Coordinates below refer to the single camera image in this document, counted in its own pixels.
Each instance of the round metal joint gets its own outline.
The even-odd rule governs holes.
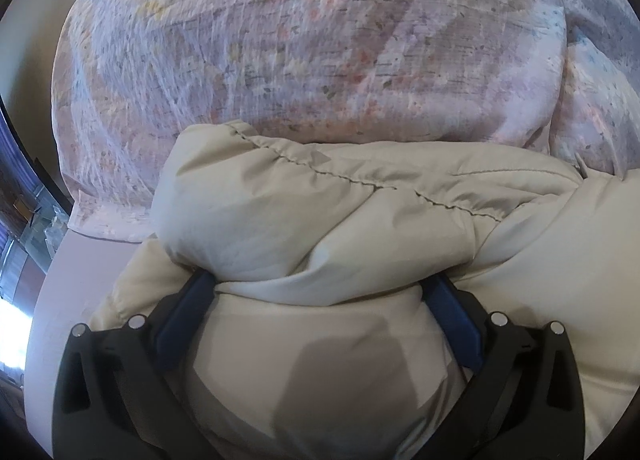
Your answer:
[[[71,329],[71,335],[73,337],[80,337],[86,332],[86,325],[84,323],[78,323]]]
[[[145,323],[146,317],[144,317],[142,314],[133,315],[129,318],[129,321],[127,321],[127,325],[129,325],[129,328],[132,328],[133,330],[142,328],[143,326],[145,326]]]
[[[495,326],[505,326],[509,322],[509,318],[502,312],[494,312],[491,315],[491,323]]]
[[[564,325],[559,321],[554,321],[549,326],[551,328],[551,332],[553,332],[554,334],[557,334],[557,335],[564,334]]]

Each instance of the stitched line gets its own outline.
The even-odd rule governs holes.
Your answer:
[[[373,186],[374,191],[377,190],[377,189],[394,189],[396,191],[400,191],[400,189],[398,187],[393,186],[393,185],[378,184],[378,183],[375,183],[375,182],[365,182],[364,180],[355,180],[355,179],[351,179],[351,177],[346,177],[344,175],[338,175],[337,173],[333,173],[331,171],[320,171],[319,169],[315,169],[310,164],[299,163],[298,161],[294,161],[290,157],[287,157],[286,155],[282,155],[281,153],[279,153],[279,151],[275,150],[274,148],[271,148],[270,146],[259,145],[255,141],[252,141],[251,139],[248,139],[247,137],[245,137],[235,127],[233,127],[231,125],[226,125],[226,126],[228,126],[230,129],[232,129],[236,133],[236,135],[238,135],[242,140],[244,140],[244,141],[248,142],[249,144],[253,145],[255,148],[263,148],[263,149],[266,149],[266,150],[271,150],[273,153],[275,153],[277,155],[277,157],[279,159],[284,159],[285,161],[287,161],[287,162],[289,162],[291,164],[297,164],[298,166],[308,167],[310,170],[312,170],[313,172],[317,173],[318,175],[328,175],[330,177],[336,177],[337,179],[348,180],[351,183],[359,184],[359,185],[370,185],[370,186]],[[415,189],[411,189],[411,191],[414,192],[416,196],[426,200],[427,202],[429,202],[429,203],[431,203],[433,205],[440,206],[440,207],[443,207],[445,209],[460,209],[460,211],[464,211],[466,213],[469,213],[472,216],[485,216],[487,218],[490,218],[491,220],[495,220],[498,223],[501,222],[501,220],[499,218],[497,218],[497,217],[495,217],[493,215],[489,215],[489,214],[486,214],[486,213],[476,213],[474,211],[471,211],[471,209],[468,209],[466,207],[460,207],[458,205],[448,205],[448,204],[443,204],[441,202],[436,202],[436,201],[432,200],[431,198],[428,198],[428,197],[424,196],[422,193],[420,193],[419,191],[416,191]]]
[[[464,175],[480,175],[482,173],[501,173],[505,171],[530,171],[531,173],[547,173],[549,175],[556,175],[558,177],[562,177],[563,179],[570,180],[574,184],[580,185],[579,182],[572,179],[571,177],[567,177],[562,173],[558,173],[557,171],[550,171],[548,169],[529,169],[529,168],[517,168],[517,169],[482,169],[479,171],[466,171],[464,173],[452,173],[453,177],[463,177]]]

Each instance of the wall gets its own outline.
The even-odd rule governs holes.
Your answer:
[[[0,95],[31,159],[66,191],[50,119],[53,58],[75,0],[13,0],[0,20]]]

